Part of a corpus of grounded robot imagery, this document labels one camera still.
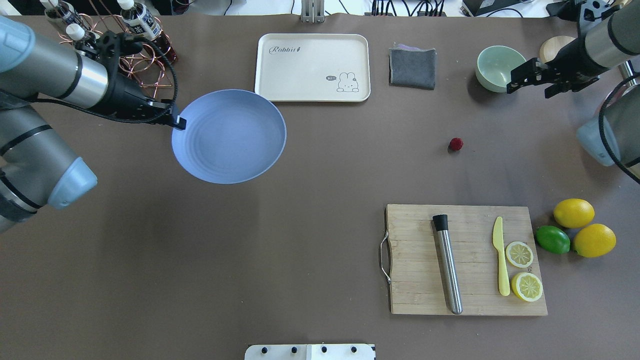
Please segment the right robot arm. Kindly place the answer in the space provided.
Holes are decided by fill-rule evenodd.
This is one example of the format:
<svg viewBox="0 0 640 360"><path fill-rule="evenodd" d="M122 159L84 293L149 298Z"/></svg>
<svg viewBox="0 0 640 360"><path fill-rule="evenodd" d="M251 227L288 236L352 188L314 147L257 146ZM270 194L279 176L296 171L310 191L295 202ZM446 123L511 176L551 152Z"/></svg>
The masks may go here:
<svg viewBox="0 0 640 360"><path fill-rule="evenodd" d="M639 2L608 6L600 0L574 0L578 23L575 39L553 59L532 58L510 71L506 91L546 85L549 99L579 92L608 72L639 59ZM602 100L594 117L576 131L586 153L599 164L617 167L639 182L639 70L632 68Z"/></svg>

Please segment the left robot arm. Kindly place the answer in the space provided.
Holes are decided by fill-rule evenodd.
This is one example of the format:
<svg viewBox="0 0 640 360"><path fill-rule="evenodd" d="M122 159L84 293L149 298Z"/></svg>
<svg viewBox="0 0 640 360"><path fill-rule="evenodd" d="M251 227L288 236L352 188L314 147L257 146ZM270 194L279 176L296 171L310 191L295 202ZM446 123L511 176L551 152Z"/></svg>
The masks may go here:
<svg viewBox="0 0 640 360"><path fill-rule="evenodd" d="M25 23L2 16L0 228L25 223L46 205L62 209L82 198L98 178L34 109L57 104L91 116L126 123L186 129L178 95L147 96L119 72L121 57L142 50L143 36L105 32L97 59L37 34Z"/></svg>

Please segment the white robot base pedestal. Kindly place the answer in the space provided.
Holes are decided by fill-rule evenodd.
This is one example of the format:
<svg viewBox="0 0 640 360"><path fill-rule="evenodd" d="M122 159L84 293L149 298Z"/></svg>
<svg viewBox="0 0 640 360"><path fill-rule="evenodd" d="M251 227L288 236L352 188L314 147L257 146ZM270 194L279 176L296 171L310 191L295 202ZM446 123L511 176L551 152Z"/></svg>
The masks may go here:
<svg viewBox="0 0 640 360"><path fill-rule="evenodd" d="M245 360L376 360L374 344L254 344L247 347Z"/></svg>

